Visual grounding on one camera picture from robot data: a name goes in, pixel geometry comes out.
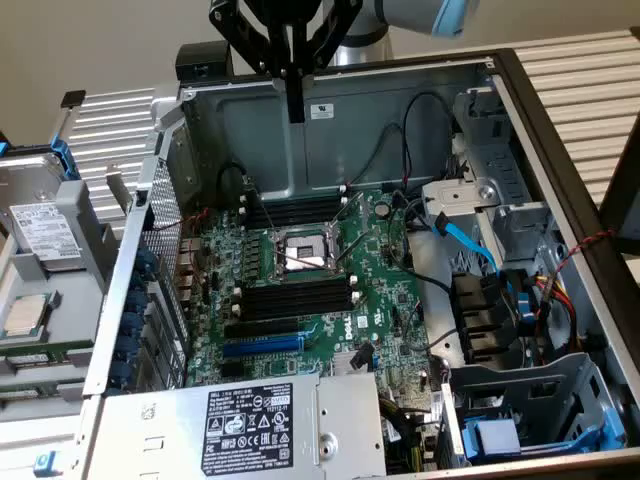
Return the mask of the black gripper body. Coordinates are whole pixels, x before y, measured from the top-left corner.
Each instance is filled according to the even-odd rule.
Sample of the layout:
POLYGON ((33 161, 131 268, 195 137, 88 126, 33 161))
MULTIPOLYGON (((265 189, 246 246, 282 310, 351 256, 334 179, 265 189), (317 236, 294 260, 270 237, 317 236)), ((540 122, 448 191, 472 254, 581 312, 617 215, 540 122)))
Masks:
POLYGON ((303 66, 307 57, 307 24, 319 1, 268 1, 267 30, 279 66, 303 66))

